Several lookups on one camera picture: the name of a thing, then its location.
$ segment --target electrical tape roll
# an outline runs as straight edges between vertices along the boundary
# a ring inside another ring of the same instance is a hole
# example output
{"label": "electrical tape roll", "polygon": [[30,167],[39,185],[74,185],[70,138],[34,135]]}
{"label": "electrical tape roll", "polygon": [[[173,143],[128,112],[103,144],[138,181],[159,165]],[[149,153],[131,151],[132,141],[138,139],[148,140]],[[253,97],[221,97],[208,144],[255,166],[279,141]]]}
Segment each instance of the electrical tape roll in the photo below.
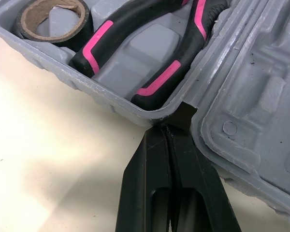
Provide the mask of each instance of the electrical tape roll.
{"label": "electrical tape roll", "polygon": [[[37,27],[48,18],[53,7],[74,11],[80,17],[79,22],[70,32],[62,36],[45,37],[36,34]],[[75,52],[78,52],[93,34],[91,13],[83,0],[32,0],[18,13],[16,24],[26,39],[68,47]]]}

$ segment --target black rubber grip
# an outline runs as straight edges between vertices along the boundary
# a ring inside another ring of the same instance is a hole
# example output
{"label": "black rubber grip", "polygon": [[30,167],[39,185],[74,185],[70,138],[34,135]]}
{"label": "black rubber grip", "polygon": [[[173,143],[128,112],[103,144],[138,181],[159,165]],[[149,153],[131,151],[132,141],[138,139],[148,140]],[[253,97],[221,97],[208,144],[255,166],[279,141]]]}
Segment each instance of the black rubber grip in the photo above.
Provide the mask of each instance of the black rubber grip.
{"label": "black rubber grip", "polygon": [[91,78],[132,32],[185,3],[187,0],[128,1],[106,19],[69,65]]}
{"label": "black rubber grip", "polygon": [[184,37],[163,67],[133,96],[131,102],[148,111],[163,106],[203,48],[226,0],[194,0]]}

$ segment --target pink grip stripe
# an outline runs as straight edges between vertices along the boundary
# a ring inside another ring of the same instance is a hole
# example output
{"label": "pink grip stripe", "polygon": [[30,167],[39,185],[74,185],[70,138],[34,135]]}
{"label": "pink grip stripe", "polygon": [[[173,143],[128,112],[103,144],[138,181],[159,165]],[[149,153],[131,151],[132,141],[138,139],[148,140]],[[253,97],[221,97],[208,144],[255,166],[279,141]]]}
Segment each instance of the pink grip stripe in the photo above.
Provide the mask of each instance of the pink grip stripe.
{"label": "pink grip stripe", "polygon": [[182,6],[186,5],[188,3],[188,0],[183,0]]}
{"label": "pink grip stripe", "polygon": [[91,65],[93,72],[97,74],[100,70],[99,65],[96,59],[93,57],[91,53],[91,49],[97,44],[99,39],[106,33],[106,31],[113,25],[114,23],[110,20],[103,23],[103,25],[96,31],[96,33],[91,37],[88,43],[83,48],[83,56],[88,60],[89,64]]}
{"label": "pink grip stripe", "polygon": [[204,40],[206,40],[207,38],[206,31],[202,24],[202,16],[203,16],[205,3],[206,3],[206,0],[198,1],[197,9],[195,11],[195,16],[194,16],[194,23],[198,27],[199,31],[201,32]]}
{"label": "pink grip stripe", "polygon": [[150,96],[154,94],[181,66],[178,60],[175,60],[153,83],[147,88],[141,88],[136,94],[141,96]]}

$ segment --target white table surface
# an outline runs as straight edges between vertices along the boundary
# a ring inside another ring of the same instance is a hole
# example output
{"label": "white table surface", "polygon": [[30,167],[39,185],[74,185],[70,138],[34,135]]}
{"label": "white table surface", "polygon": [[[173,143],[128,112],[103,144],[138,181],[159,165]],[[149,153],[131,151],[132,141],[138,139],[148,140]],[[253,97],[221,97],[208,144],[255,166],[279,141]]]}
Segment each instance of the white table surface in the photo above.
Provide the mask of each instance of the white table surface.
{"label": "white table surface", "polygon": [[[0,38],[0,232],[114,232],[122,174],[145,130]],[[224,187],[244,232],[290,232],[265,203]]]}

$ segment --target gray plastic tool case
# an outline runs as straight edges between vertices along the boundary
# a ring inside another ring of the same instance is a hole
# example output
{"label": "gray plastic tool case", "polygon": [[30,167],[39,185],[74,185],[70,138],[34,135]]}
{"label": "gray plastic tool case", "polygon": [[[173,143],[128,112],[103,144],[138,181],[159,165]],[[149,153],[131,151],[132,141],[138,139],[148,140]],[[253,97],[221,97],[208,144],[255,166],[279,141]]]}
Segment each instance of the gray plastic tool case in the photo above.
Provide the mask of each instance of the gray plastic tool case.
{"label": "gray plastic tool case", "polygon": [[[153,112],[129,98],[176,47],[189,4],[137,30],[89,79],[67,65],[70,49],[20,38],[15,19],[28,1],[0,0],[0,37],[9,46],[138,125],[166,119],[182,102],[198,109],[191,133],[219,174],[290,220],[290,0],[230,1],[185,79]],[[85,0],[94,28],[126,1]]]}

